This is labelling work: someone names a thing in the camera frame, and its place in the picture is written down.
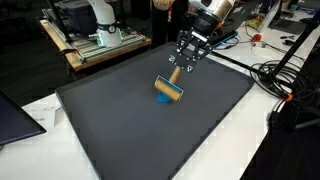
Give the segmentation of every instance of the desk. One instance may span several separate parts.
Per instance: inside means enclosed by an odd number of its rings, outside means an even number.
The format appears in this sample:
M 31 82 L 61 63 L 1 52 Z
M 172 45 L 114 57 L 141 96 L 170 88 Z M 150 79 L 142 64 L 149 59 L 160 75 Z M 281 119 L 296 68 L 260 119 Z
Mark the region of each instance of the desk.
M 64 42 L 63 39 L 59 36 L 58 32 L 53 28 L 53 26 L 50 22 L 48 22 L 47 20 L 40 20 L 39 24 L 40 24 L 41 28 L 43 29 L 43 31 L 45 33 L 47 33 L 48 36 L 52 39 L 52 41 L 58 46 L 60 51 L 70 48 L 67 45 L 67 43 Z M 82 69 L 85 69 L 85 68 L 91 67 L 93 65 L 96 65 L 98 63 L 110 60 L 110 59 L 115 58 L 117 56 L 120 56 L 122 54 L 137 50 L 142 47 L 146 47 L 150 44 L 151 44 L 151 40 L 149 38 L 145 37 L 144 41 L 132 44 L 132 45 L 127 46 L 125 48 L 120 48 L 120 46 L 121 46 L 120 45 L 117 50 L 114 50 L 108 54 L 105 54 L 96 60 L 88 61 L 88 62 L 84 62 L 84 63 L 82 63 L 80 61 L 79 57 L 77 57 L 75 54 L 69 53 L 69 54 L 66 54 L 65 56 L 66 56 L 67 63 L 71 66 L 71 68 L 74 71 L 80 71 Z
M 243 29 L 240 28 L 240 36 L 242 40 L 246 40 L 246 36 L 241 35 L 242 31 Z M 274 46 L 279 45 L 277 46 L 279 48 L 288 49 L 288 47 L 280 46 L 282 40 L 278 38 L 278 36 L 286 35 L 285 33 L 268 30 L 263 33 L 263 37 L 267 37 L 267 34 L 273 34 L 273 36 L 270 36 L 270 40 L 264 39 L 265 41 L 273 43 Z M 320 28 L 309 36 L 296 55 L 306 58 L 319 35 Z M 250 46 L 250 44 L 239 44 L 230 50 L 219 52 L 225 55 L 230 54 L 234 59 L 248 65 L 268 60 L 252 55 Z M 225 60 L 210 55 L 209 58 L 243 73 L 249 73 Z M 302 65 L 300 60 L 292 58 L 293 61 Z M 239 179 L 267 134 L 266 119 L 278 101 L 277 98 L 254 85 L 192 155 L 174 179 Z M 97 179 L 64 111 L 58 110 L 56 116 L 56 126 L 48 129 L 47 134 L 4 147 L 0 152 L 0 179 Z

